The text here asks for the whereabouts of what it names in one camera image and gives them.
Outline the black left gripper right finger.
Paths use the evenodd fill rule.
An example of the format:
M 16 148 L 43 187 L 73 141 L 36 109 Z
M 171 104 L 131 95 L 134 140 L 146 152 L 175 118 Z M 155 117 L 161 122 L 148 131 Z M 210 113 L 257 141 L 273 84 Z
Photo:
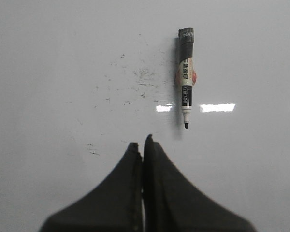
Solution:
M 158 142 L 144 146 L 143 200 L 147 232 L 254 232 L 246 219 L 190 183 Z

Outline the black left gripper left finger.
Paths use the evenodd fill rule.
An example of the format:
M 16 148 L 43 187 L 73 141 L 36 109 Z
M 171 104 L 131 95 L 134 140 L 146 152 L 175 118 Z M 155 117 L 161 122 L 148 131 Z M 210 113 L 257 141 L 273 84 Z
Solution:
M 42 232 L 141 232 L 142 157 L 137 143 L 90 193 L 51 215 Z

